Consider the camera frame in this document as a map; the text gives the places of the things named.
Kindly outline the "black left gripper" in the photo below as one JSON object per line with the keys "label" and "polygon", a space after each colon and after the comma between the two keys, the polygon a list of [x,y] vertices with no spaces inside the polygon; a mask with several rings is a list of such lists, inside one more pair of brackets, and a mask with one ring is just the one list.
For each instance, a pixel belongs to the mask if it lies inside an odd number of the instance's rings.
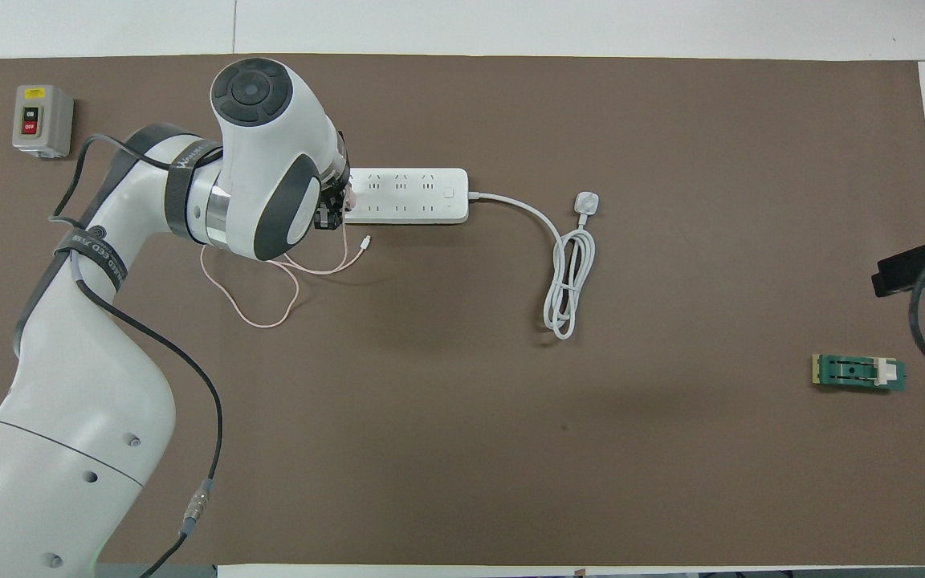
{"label": "black left gripper", "polygon": [[313,213],[313,227],[316,230],[337,230],[344,223],[345,213],[350,211],[350,183],[342,180],[324,185],[316,212]]}

